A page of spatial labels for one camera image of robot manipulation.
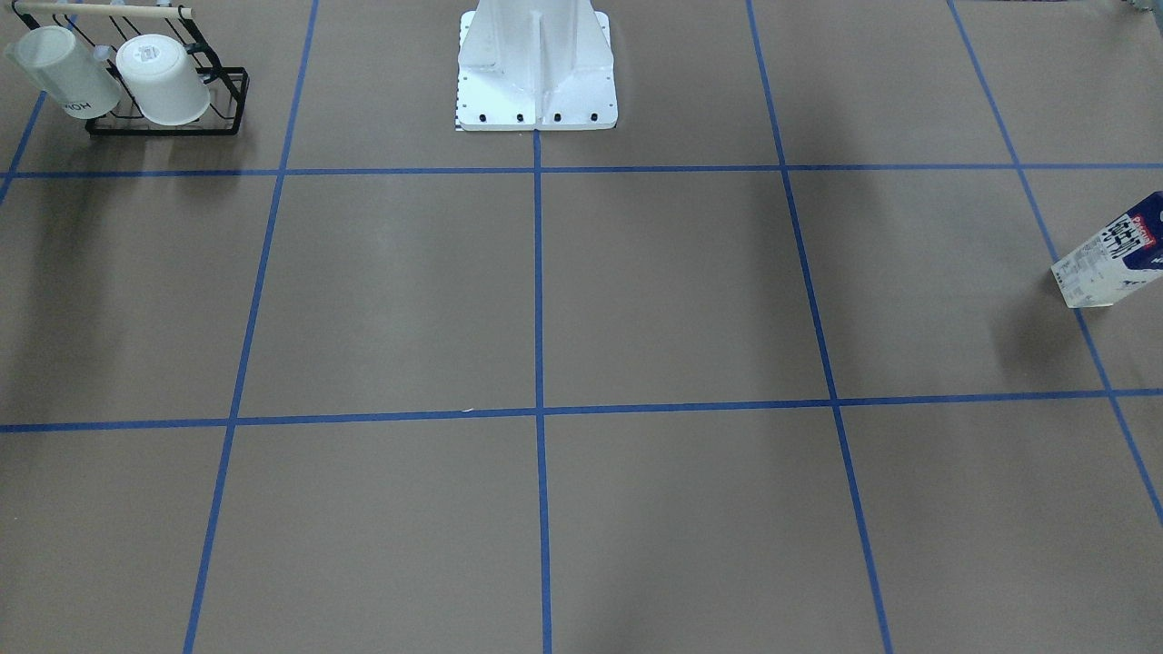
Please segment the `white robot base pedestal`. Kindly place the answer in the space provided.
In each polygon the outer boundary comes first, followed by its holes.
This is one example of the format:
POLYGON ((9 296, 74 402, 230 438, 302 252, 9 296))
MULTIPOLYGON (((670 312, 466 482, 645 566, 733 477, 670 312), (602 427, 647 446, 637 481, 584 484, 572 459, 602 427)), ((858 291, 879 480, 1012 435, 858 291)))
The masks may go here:
POLYGON ((458 37, 457 129, 618 125, 611 17, 590 1, 481 1, 462 13, 458 37))

